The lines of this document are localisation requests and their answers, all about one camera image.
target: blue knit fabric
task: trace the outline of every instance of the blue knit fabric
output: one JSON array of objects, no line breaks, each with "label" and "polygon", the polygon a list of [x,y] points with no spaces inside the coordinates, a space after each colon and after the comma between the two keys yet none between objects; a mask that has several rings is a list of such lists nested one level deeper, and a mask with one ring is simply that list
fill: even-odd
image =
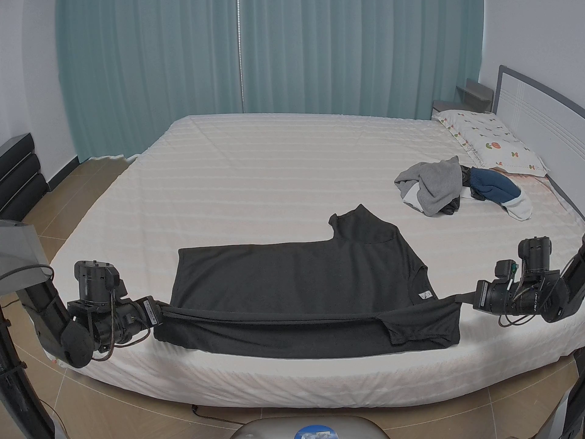
[{"label": "blue knit fabric", "polygon": [[508,177],[491,169],[472,167],[470,186],[487,200],[502,204],[520,195],[520,189]]}]

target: white headboard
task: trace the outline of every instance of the white headboard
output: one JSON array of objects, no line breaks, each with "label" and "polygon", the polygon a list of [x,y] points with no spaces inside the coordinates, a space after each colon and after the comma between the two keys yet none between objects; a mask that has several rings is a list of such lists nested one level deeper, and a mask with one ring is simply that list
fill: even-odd
[{"label": "white headboard", "polygon": [[555,188],[585,214],[585,109],[542,83],[500,66],[494,112],[537,153]]}]

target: black metal pole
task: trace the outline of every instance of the black metal pole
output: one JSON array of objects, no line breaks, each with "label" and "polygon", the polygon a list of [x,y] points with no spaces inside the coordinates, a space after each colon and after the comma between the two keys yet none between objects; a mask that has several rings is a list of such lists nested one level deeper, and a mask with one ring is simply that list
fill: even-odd
[{"label": "black metal pole", "polygon": [[55,424],[26,376],[8,327],[0,308],[0,399],[27,439],[54,439]]}]

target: white pillowcase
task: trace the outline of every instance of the white pillowcase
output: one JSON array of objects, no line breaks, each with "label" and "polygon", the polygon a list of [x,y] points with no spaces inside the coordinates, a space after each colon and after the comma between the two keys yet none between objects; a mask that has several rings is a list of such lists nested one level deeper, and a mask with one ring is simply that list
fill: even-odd
[{"label": "white pillowcase", "polygon": [[435,114],[435,118],[457,138],[478,167],[545,177],[542,160],[494,113],[450,110]]}]

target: pile of clothes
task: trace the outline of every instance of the pile of clothes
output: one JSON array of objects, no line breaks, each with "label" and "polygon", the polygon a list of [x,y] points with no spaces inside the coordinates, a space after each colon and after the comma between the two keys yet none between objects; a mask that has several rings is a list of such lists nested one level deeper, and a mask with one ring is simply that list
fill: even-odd
[{"label": "pile of clothes", "polygon": [[457,156],[438,163],[417,163],[394,180],[402,201],[427,216],[452,215],[461,198],[491,200],[510,216],[524,221],[532,216],[532,203],[508,177],[491,169],[459,164]]}]

